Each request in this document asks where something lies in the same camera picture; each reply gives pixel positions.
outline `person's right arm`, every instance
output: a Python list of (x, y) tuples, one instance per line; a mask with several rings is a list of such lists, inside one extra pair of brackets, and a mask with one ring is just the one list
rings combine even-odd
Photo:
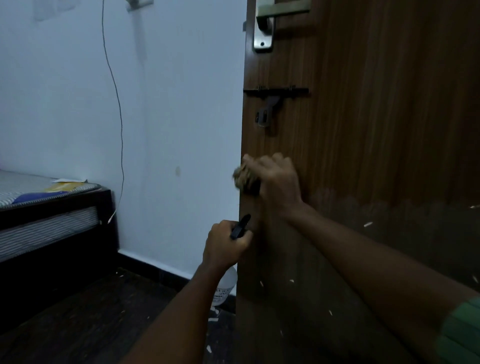
[(279, 153), (243, 161), (260, 196), (329, 260), (383, 322), (419, 355), (436, 360), (435, 340), (450, 312), (479, 293), (322, 217), (302, 201), (297, 173)]

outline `cable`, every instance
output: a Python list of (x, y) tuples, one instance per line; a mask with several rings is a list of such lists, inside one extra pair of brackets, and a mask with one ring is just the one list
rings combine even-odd
[(115, 208), (115, 211), (113, 211), (112, 216), (108, 219), (109, 224), (115, 214), (117, 213), (118, 208), (120, 207), (120, 201), (121, 197), (123, 195), (123, 183), (125, 182), (125, 172), (123, 171), (123, 118), (121, 116), (121, 105), (120, 105), (120, 98), (119, 98), (119, 91), (117, 89), (117, 83), (115, 82), (115, 78), (113, 77), (113, 72), (112, 68), (110, 67), (110, 62), (108, 61), (108, 55), (107, 55), (107, 47), (105, 47), (105, 30), (103, 27), (103, 14), (104, 14), (104, 9), (105, 9), (105, 0), (102, 0), (102, 38), (103, 38), (103, 50), (105, 51), (105, 58), (107, 60), (107, 65), (108, 69), (110, 70), (110, 74), (112, 75), (112, 80), (113, 80), (113, 85), (115, 86), (115, 93), (117, 94), (117, 101), (119, 103), (119, 112), (120, 112), (120, 139), (121, 139), (121, 153), (120, 153), (120, 165), (121, 165), (121, 190), (120, 190), (120, 198), (119, 198), (119, 204)]

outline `floor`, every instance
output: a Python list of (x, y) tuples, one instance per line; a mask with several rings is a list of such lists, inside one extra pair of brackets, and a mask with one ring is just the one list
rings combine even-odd
[[(0, 336), (0, 362), (117, 363), (174, 296), (119, 268)], [(233, 362), (235, 315), (220, 310), (218, 319), (208, 323), (204, 363)]]

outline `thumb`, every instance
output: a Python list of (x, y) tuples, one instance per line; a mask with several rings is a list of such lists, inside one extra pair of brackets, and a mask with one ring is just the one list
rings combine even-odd
[(250, 246), (250, 243), (252, 242), (252, 239), (253, 232), (251, 232), (250, 230), (247, 230), (240, 239), (237, 239), (237, 245), (240, 246), (242, 252), (247, 250), (247, 248)]

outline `mattress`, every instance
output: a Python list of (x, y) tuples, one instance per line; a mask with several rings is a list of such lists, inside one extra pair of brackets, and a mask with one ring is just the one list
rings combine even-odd
[[(55, 181), (54, 178), (0, 170), (0, 208), (24, 206), (101, 188), (99, 184), (81, 183), (77, 187), (61, 193), (48, 192), (52, 188), (61, 189), (61, 185), (55, 184), (53, 181)], [(22, 196), (30, 196), (30, 198), (21, 199)]]
[(90, 230), (98, 224), (96, 207), (93, 206), (1, 230), (0, 263)]

